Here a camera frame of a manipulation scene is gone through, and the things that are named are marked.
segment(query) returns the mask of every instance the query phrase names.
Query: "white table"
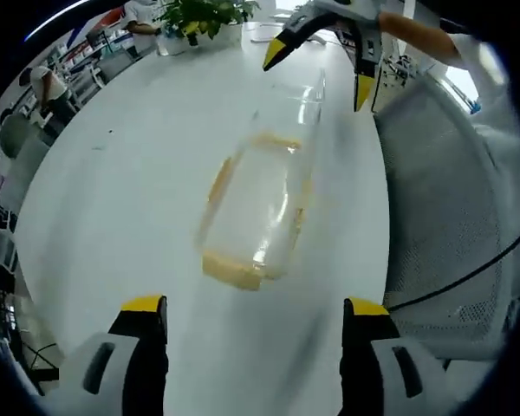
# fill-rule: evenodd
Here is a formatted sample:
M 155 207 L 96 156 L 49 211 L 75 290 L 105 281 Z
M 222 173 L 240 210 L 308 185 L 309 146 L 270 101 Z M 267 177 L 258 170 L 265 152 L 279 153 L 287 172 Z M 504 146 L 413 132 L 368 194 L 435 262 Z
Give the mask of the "white table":
M 70 353 L 135 296 L 168 298 L 166 414 L 337 414 L 342 301 L 381 302 L 387 183 L 370 113 L 353 114 L 340 46 L 303 45 L 265 74 L 266 44 L 148 56 L 51 148 L 16 230 L 37 310 Z M 314 196 L 291 272 L 259 292 L 202 275 L 193 239 L 211 183 L 266 80 L 325 68 Z

